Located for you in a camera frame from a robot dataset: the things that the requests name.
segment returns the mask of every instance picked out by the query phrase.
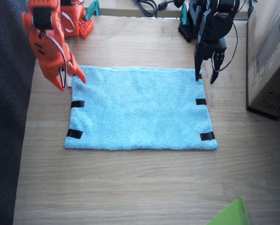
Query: wood grain surface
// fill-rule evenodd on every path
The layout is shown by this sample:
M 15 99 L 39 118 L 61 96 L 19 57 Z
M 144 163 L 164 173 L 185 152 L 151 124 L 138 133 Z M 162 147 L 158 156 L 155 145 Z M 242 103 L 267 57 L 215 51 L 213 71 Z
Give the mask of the wood grain surface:
M 67 41 L 80 65 L 194 67 L 196 43 L 178 33 L 179 20 L 93 20 L 86 40 Z M 245 110 L 246 22 L 235 24 L 234 61 L 213 85 L 210 61 L 202 65 L 215 151 L 67 150 L 71 90 L 57 90 L 36 65 L 14 224 L 203 225 L 244 197 L 252 225 L 280 225 L 280 120 Z M 226 42 L 224 64 L 233 29 Z
M 155 0 L 158 5 L 163 0 Z M 92 0 L 85 0 L 84 7 L 87 8 L 91 4 Z M 101 15 L 115 15 L 115 16 L 135 16 L 145 17 L 138 5 L 135 5 L 134 0 L 99 0 Z M 248 15 L 248 2 L 246 1 L 242 10 L 237 13 L 237 19 L 247 19 Z M 152 12 L 152 8 L 147 4 L 143 4 L 143 7 Z M 174 17 L 179 18 L 181 15 L 181 7 L 177 8 L 174 3 L 169 3 L 168 7 L 157 13 L 158 17 Z

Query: gray cloth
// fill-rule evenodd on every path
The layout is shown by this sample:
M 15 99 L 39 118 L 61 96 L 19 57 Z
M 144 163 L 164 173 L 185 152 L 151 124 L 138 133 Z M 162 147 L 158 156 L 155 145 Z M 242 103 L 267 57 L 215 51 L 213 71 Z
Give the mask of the gray cloth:
M 13 223 L 35 56 L 21 14 L 27 1 L 0 0 L 0 225 Z

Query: green paper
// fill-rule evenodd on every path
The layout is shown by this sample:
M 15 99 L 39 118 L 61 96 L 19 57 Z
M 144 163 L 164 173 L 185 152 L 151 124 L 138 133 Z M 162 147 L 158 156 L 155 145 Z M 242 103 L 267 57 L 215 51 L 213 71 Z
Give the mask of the green paper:
M 244 199 L 236 199 L 207 225 L 250 225 Z

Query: green connector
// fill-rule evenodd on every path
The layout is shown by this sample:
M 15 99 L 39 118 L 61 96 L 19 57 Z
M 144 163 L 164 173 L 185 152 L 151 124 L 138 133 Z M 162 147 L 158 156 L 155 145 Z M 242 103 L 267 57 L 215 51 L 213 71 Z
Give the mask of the green connector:
M 86 15 L 83 16 L 84 20 L 90 20 L 93 15 L 100 15 L 100 7 L 99 7 L 99 1 L 93 0 L 90 6 L 88 7 L 88 10 L 86 12 Z
M 186 3 L 183 3 L 181 17 L 180 17 L 180 20 L 182 21 L 183 26 L 185 26 L 185 25 L 189 26 L 190 25 L 187 13 L 188 13 L 187 12 L 187 5 L 186 5 Z

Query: light blue towel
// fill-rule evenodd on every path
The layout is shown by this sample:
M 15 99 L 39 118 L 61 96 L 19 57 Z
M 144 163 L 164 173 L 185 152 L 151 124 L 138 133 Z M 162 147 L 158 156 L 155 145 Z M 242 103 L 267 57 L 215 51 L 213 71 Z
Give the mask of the light blue towel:
M 197 105 L 205 94 L 193 69 L 81 68 L 87 83 L 73 77 L 66 148 L 217 148 L 207 106 Z

